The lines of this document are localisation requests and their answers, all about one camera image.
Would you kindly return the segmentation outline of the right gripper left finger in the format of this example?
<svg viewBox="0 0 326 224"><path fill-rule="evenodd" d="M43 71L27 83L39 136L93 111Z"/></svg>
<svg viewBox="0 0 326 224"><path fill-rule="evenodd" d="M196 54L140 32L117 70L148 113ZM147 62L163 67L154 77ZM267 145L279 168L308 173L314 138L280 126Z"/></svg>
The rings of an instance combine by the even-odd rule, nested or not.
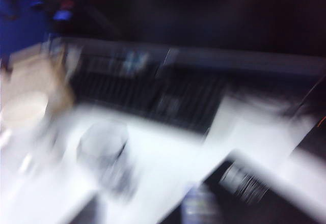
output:
<svg viewBox="0 0 326 224"><path fill-rule="evenodd" d="M107 219L107 202L98 195L93 196L80 212L71 220L71 224L103 224Z"/></svg>

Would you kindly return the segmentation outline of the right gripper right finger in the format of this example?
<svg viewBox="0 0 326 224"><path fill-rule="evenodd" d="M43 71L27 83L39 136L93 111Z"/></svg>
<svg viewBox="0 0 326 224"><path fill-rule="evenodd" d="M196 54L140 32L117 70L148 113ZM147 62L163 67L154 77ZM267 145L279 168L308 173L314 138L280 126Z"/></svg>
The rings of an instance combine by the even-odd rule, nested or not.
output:
<svg viewBox="0 0 326 224"><path fill-rule="evenodd" d="M217 223L214 195L205 184L192 186L184 196L181 223Z"/></svg>

